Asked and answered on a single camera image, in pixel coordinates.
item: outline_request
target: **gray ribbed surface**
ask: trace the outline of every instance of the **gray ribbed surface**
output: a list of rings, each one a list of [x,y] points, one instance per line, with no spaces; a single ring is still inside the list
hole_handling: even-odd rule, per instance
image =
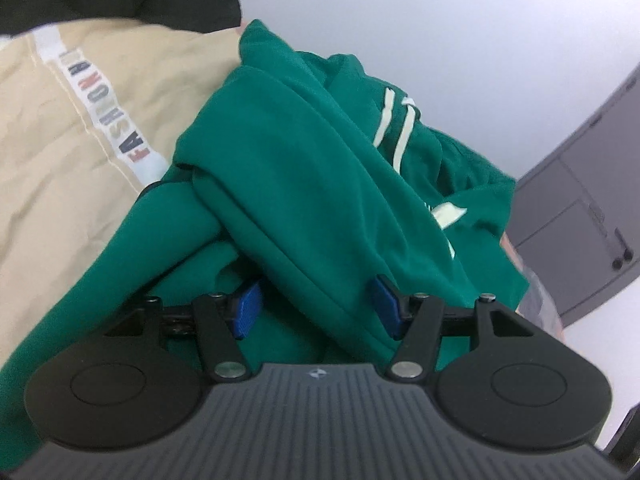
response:
[[[114,454],[47,444],[14,480],[618,480],[590,446],[551,456],[484,447],[452,428],[416,386],[371,365],[265,365],[215,387],[198,416]]]

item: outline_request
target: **beige fabric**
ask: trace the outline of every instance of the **beige fabric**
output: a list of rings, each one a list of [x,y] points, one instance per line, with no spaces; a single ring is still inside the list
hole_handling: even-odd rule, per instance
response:
[[[108,79],[159,171],[239,64],[235,30],[130,20],[57,27],[66,60],[83,55]],[[118,158],[117,132],[109,140],[95,127],[61,67],[43,62],[33,34],[0,50],[0,366],[95,261],[144,187],[123,160],[146,152]]]

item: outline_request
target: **green garment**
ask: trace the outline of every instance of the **green garment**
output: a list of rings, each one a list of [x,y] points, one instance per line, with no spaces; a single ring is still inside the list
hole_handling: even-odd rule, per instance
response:
[[[366,295],[376,274],[458,306],[480,292],[513,309],[523,297],[526,280],[499,246],[513,179],[421,124],[406,93],[353,56],[297,53],[261,22],[245,31],[240,54],[178,140],[166,183],[136,203],[0,372],[9,428],[0,466],[33,449],[22,390],[35,368],[174,267],[153,291],[165,304],[230,292],[257,268],[268,277],[265,309],[240,343],[254,368],[388,362],[398,343]],[[459,218],[441,228],[443,203]],[[445,340],[440,365],[465,345]]]

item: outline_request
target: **beige garment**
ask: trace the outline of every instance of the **beige garment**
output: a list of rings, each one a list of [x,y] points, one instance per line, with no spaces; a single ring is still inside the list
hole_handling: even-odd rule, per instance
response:
[[[162,176],[238,39],[82,20],[0,50],[0,367]]]

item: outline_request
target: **clothing pile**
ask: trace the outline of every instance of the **clothing pile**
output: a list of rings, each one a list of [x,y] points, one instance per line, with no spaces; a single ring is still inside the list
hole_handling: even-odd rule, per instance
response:
[[[28,377],[145,287],[184,304],[264,275],[253,368],[388,362],[377,274],[524,297],[514,180],[355,57],[240,38],[238,0],[0,3],[0,468],[39,444]],[[445,338],[438,366],[466,351]]]

